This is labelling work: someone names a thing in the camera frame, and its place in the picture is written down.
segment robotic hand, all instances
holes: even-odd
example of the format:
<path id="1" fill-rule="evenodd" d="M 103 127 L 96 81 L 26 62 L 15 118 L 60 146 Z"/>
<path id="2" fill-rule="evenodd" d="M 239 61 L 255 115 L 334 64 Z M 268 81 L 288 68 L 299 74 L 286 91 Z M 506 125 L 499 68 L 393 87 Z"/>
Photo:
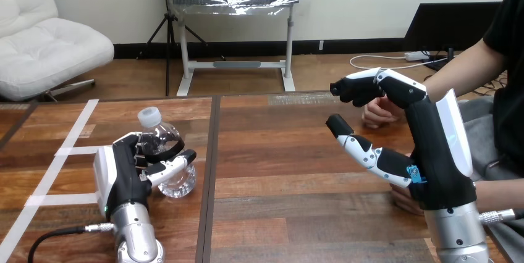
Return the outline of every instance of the robotic hand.
<path id="1" fill-rule="evenodd" d="M 96 197 L 100 213 L 111 221 L 116 237 L 118 262 L 163 262 L 164 248 L 154 236 L 147 197 L 151 188 L 170 179 L 195 160 L 188 149 L 162 153 L 158 163 L 137 167 L 142 149 L 141 133 L 128 133 L 95 156 Z"/>
<path id="2" fill-rule="evenodd" d="M 339 144 L 370 172 L 409 188 L 424 210 L 431 240 L 443 263 L 479 262 L 489 259 L 482 224 L 522 217 L 513 210 L 479 215 L 467 136 L 455 93 L 450 90 L 437 103 L 429 100 L 424 85 L 393 70 L 380 68 L 346 76 L 331 84 L 331 93 L 342 102 L 361 107 L 384 96 L 404 109 L 415 143 L 411 157 L 387 148 L 374 148 L 354 134 L 339 115 L 326 124 Z"/>

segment black t-shirt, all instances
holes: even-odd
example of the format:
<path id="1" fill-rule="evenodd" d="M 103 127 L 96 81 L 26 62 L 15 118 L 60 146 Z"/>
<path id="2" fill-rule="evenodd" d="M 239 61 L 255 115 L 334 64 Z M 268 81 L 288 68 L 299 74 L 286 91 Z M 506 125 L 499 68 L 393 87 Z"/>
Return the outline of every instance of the black t-shirt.
<path id="1" fill-rule="evenodd" d="M 524 164 L 524 0 L 504 0 L 484 42 L 506 57 L 508 83 L 495 93 L 493 120 L 499 152 Z"/>

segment tripod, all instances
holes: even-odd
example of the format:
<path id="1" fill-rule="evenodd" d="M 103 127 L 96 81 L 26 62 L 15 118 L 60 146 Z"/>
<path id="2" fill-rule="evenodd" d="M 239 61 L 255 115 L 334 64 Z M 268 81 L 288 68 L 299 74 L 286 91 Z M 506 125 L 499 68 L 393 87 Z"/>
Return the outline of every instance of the tripod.
<path id="1" fill-rule="evenodd" d="M 166 21 L 167 21 L 166 96 L 169 96 L 169 49 L 170 49 L 169 45 L 171 44 L 171 47 L 175 46 L 175 33 L 173 31 L 173 21 L 178 22 L 179 19 L 171 12 L 171 9 L 169 8 L 169 4 L 168 4 L 167 0 L 166 0 L 166 9 L 167 9 L 167 13 L 164 14 L 164 19 L 162 20 L 162 22 L 160 22 L 160 24 L 158 25 L 158 27 L 154 31 L 153 35 L 151 36 L 151 38 L 149 38 L 149 41 L 147 42 L 146 49 L 144 51 L 140 51 L 140 53 L 138 53 L 137 59 L 146 58 L 146 53 L 147 53 L 148 49 L 150 48 L 150 45 L 151 45 L 151 42 L 152 42 L 153 38 L 156 36 L 158 31 L 160 31 L 160 28 L 162 28 L 164 23 L 166 23 Z M 191 28 L 187 27 L 186 25 L 184 25 L 184 27 L 193 36 L 195 36 L 202 44 L 204 44 L 205 46 L 208 45 L 206 43 L 206 41 L 204 41 L 203 38 L 200 38 L 200 36 L 198 36 L 197 33 L 195 33 Z"/>

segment wooden tabletop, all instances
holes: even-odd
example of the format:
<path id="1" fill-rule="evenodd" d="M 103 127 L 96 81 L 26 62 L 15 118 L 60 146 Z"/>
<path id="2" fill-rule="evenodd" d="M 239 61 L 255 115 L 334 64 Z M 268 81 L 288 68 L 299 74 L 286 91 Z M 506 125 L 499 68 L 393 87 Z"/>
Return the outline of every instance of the wooden tabletop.
<path id="1" fill-rule="evenodd" d="M 149 199 L 166 262 L 435 259 L 424 218 L 393 206 L 388 183 L 346 155 L 325 126 L 340 113 L 374 146 L 410 152 L 405 122 L 369 130 L 361 110 L 328 93 L 290 93 L 0 106 L 0 262 L 26 262 L 46 232 L 103 222 L 93 200 L 96 149 L 86 147 L 140 131 L 136 116 L 148 106 L 198 154 L 193 192 L 171 199 L 153 190 Z M 110 233 L 51 238 L 35 256 L 114 260 Z"/>

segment white wall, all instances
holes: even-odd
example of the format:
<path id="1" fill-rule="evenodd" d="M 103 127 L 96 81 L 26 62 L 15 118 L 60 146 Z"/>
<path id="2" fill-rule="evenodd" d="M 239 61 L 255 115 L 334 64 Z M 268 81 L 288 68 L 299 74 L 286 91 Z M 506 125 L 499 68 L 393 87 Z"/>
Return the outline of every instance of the white wall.
<path id="1" fill-rule="evenodd" d="M 145 43 L 165 11 L 164 0 L 55 1 L 62 18 L 89 25 L 113 43 Z M 468 1 L 500 0 L 306 0 L 295 9 L 295 39 L 403 37 L 419 3 Z M 275 41 L 285 39 L 286 17 L 193 15 L 187 25 L 206 41 Z M 166 41 L 165 28 L 155 41 Z"/>

